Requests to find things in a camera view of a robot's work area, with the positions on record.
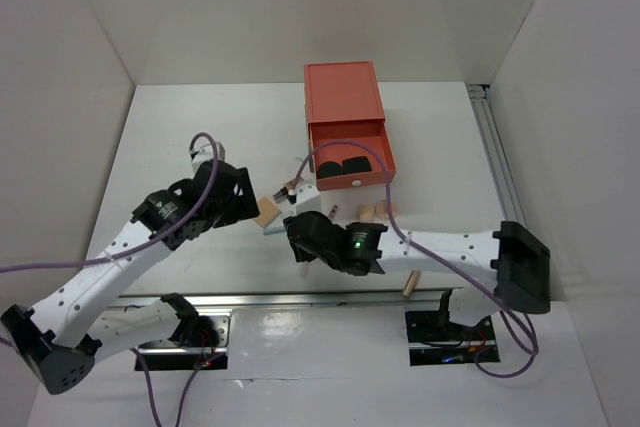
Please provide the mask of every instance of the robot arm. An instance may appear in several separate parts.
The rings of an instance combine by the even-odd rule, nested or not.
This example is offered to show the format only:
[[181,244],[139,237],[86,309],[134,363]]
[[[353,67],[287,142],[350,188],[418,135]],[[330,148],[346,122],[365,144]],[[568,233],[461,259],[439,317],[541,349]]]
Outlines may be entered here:
[[[359,276],[401,270],[449,272],[383,224],[356,222],[343,228],[320,212],[289,217],[284,224],[297,262],[318,258],[334,270]],[[407,237],[474,277],[512,310],[549,312],[549,249],[520,224],[502,222],[498,232],[409,232]],[[443,294],[440,308],[448,321],[470,327],[500,310],[472,286]]]
[[193,179],[183,179],[147,196],[99,258],[47,298],[26,309],[10,307],[1,320],[16,351],[40,378],[49,393],[65,392],[88,375],[96,362],[142,343],[169,339],[188,342],[208,319],[178,294],[126,312],[105,312],[144,272],[166,259],[187,240],[211,228],[259,215],[247,169],[219,160],[215,181],[200,208],[181,227],[166,233],[196,206],[213,169],[213,148],[192,154]]

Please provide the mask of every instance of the cable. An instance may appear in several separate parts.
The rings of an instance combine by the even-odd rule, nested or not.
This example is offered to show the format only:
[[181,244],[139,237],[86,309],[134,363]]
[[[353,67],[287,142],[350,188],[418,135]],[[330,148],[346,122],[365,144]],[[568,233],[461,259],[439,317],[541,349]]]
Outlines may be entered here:
[[[296,173],[296,177],[295,177],[295,180],[293,182],[293,185],[295,186],[295,185],[298,184],[298,182],[300,181],[300,178],[302,177],[302,171],[304,170],[306,165],[309,163],[309,160],[313,157],[313,155],[316,152],[318,152],[318,151],[320,151],[320,150],[322,150],[322,149],[324,149],[326,147],[329,147],[330,145],[351,145],[351,146],[354,146],[354,147],[359,147],[359,148],[365,150],[366,152],[368,152],[369,154],[371,154],[371,156],[376,160],[376,162],[378,162],[378,165],[380,166],[380,168],[382,169],[382,171],[384,172],[385,177],[386,177],[386,180],[385,180],[386,200],[385,200],[385,202],[386,202],[387,212],[389,213],[389,223],[391,224],[391,227],[393,228],[394,232],[398,235],[398,237],[400,237],[400,239],[403,242],[408,243],[414,249],[418,250],[419,252],[422,252],[423,254],[425,254],[428,257],[431,257],[435,261],[437,261],[440,264],[442,264],[445,267],[447,267],[449,270],[451,270],[454,273],[458,274],[460,277],[462,277],[464,280],[466,280],[471,285],[473,285],[476,289],[478,289],[480,292],[482,292],[482,294],[484,294],[487,298],[489,298],[489,300],[491,300],[494,304],[496,304],[501,310],[500,313],[502,315],[502,319],[504,320],[505,325],[507,327],[507,330],[509,331],[509,333],[513,337],[514,341],[516,342],[516,344],[518,344],[518,346],[524,352],[526,352],[530,356],[529,361],[521,369],[517,370],[516,372],[512,372],[512,373],[508,373],[508,374],[500,374],[500,373],[496,373],[496,372],[491,372],[491,371],[485,369],[484,367],[480,366],[480,363],[478,362],[478,354],[484,350],[484,349],[482,349],[482,350],[478,351],[478,353],[476,354],[476,356],[474,358],[474,362],[475,362],[476,366],[482,372],[484,372],[485,374],[490,375],[492,377],[497,377],[497,378],[516,377],[516,376],[522,374],[523,372],[525,372],[531,366],[531,364],[533,364],[533,360],[534,360],[535,356],[538,355],[538,352],[540,350],[539,346],[538,346],[538,338],[536,336],[535,328],[533,327],[533,324],[531,323],[531,319],[529,318],[529,316],[527,314],[524,314],[524,318],[526,319],[526,321],[529,324],[529,327],[527,327],[527,326],[524,325],[522,320],[520,320],[518,318],[518,316],[516,316],[516,314],[513,312],[513,310],[511,310],[509,307],[507,307],[504,304],[504,302],[502,302],[502,300],[500,300],[499,298],[497,298],[493,294],[493,292],[491,292],[489,289],[487,289],[484,285],[482,285],[480,282],[478,282],[472,276],[470,276],[469,274],[464,272],[462,269],[457,267],[455,264],[453,264],[453,263],[449,262],[448,260],[440,257],[435,252],[427,249],[426,247],[420,245],[419,243],[415,242],[414,240],[411,240],[411,239],[407,238],[407,236],[404,235],[404,233],[402,232],[402,230],[400,230],[400,227],[398,227],[398,224],[396,223],[395,216],[393,215],[393,209],[391,208],[391,177],[389,175],[389,170],[387,169],[387,166],[382,161],[382,159],[380,158],[380,155],[377,152],[375,152],[371,148],[369,148],[366,145],[364,145],[364,144],[362,144],[360,142],[357,142],[355,140],[332,140],[332,141],[327,142],[327,143],[325,143],[325,144],[323,144],[321,146],[316,147],[311,152],[309,152],[309,154],[302,161],[302,164],[300,165],[300,168],[298,169],[298,172]],[[522,343],[522,341],[518,338],[518,336],[515,334],[515,332],[513,331],[513,328],[511,327],[511,325],[510,325],[510,323],[509,323],[509,321],[508,321],[508,319],[506,317],[507,315],[511,319],[513,319],[513,321],[518,325],[518,327],[520,327],[520,329],[525,333],[526,337],[531,342],[531,346],[532,346],[531,348],[529,348],[526,345],[524,345]]]
[[[142,371],[144,372],[144,379],[147,382],[147,392],[149,393],[149,406],[151,407],[151,415],[153,416],[153,420],[156,423],[156,427],[162,427],[162,423],[160,422],[160,416],[158,415],[158,410],[156,408],[156,401],[153,397],[153,386],[151,385],[151,373],[149,372],[149,366],[147,365],[147,361],[144,360],[144,357],[137,349],[131,349],[131,352],[136,354],[136,357],[140,362],[140,366],[142,367]],[[197,365],[197,367],[193,370],[189,378],[187,379],[187,383],[185,384],[184,389],[182,389],[182,395],[180,396],[180,404],[178,405],[178,416],[176,418],[175,427],[180,426],[180,419],[182,418],[182,409],[184,407],[185,400],[187,399],[187,392],[189,391],[189,387],[191,387],[191,383],[193,382],[193,379],[196,377],[198,372],[202,370],[206,362],[211,362],[222,355],[224,354],[214,354],[211,357],[200,362]]]
[[[166,239],[167,237],[172,235],[174,232],[176,232],[178,229],[180,229],[184,224],[186,224],[187,221],[191,217],[193,217],[193,215],[198,211],[198,209],[200,209],[200,207],[206,200],[207,196],[209,195],[209,192],[211,191],[211,187],[213,186],[213,182],[215,181],[215,178],[216,178],[216,173],[218,172],[218,148],[216,147],[215,140],[213,140],[213,137],[211,137],[208,133],[199,132],[196,135],[194,135],[193,139],[191,139],[191,143],[189,144],[189,151],[193,152],[196,142],[201,138],[206,139],[211,144],[211,147],[213,150],[213,166],[211,168],[211,175],[209,176],[207,185],[202,191],[202,195],[200,196],[198,201],[191,208],[191,210],[189,210],[189,212],[185,214],[184,217],[182,217],[178,222],[173,224],[170,228],[168,228],[161,234],[157,235],[153,239],[148,240],[147,242],[143,242],[142,244],[132,247],[129,250],[124,250],[122,252],[118,252],[117,254],[113,254],[111,259],[118,260],[125,257],[129,257]],[[111,259],[107,259],[106,257],[100,257],[97,259],[79,260],[76,262],[46,262],[46,263],[34,263],[34,264],[9,265],[6,267],[0,267],[0,274],[6,274],[8,272],[16,272],[19,270],[66,269],[66,268],[89,267],[93,265],[104,264],[106,262],[109,262]]]

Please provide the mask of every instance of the orange box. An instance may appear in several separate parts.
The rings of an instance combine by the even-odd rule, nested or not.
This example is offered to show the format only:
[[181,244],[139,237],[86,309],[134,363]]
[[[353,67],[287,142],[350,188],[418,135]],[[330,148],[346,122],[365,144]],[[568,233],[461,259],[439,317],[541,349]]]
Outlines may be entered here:
[[[372,62],[309,64],[304,67],[307,133],[310,148],[332,140],[355,140],[380,155],[391,178],[396,174],[385,116]],[[316,171],[325,162],[367,157],[370,172],[317,179],[318,190],[384,184],[385,174],[368,152],[351,145],[331,145],[316,153]]]

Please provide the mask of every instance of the wooden block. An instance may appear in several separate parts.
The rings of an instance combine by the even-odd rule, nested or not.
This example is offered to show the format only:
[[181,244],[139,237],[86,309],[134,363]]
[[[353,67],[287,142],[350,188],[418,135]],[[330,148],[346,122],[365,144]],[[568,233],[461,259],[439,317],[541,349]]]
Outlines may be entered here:
[[260,210],[260,215],[253,220],[263,229],[273,222],[281,213],[275,202],[267,197],[263,197],[258,201],[258,210]]
[[373,222],[374,212],[373,205],[360,205],[358,206],[358,220],[360,222]]
[[[398,208],[396,207],[396,203],[391,201],[391,212],[393,215],[398,214]],[[380,202],[376,202],[375,205],[375,214],[379,219],[388,219],[389,214],[387,213],[387,201],[381,200]]]

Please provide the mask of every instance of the box lid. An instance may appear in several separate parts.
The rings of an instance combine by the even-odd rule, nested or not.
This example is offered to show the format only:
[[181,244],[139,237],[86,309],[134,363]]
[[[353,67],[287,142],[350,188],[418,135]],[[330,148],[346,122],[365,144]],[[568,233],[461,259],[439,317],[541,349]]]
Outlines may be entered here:
[[384,120],[373,62],[304,66],[307,123]]

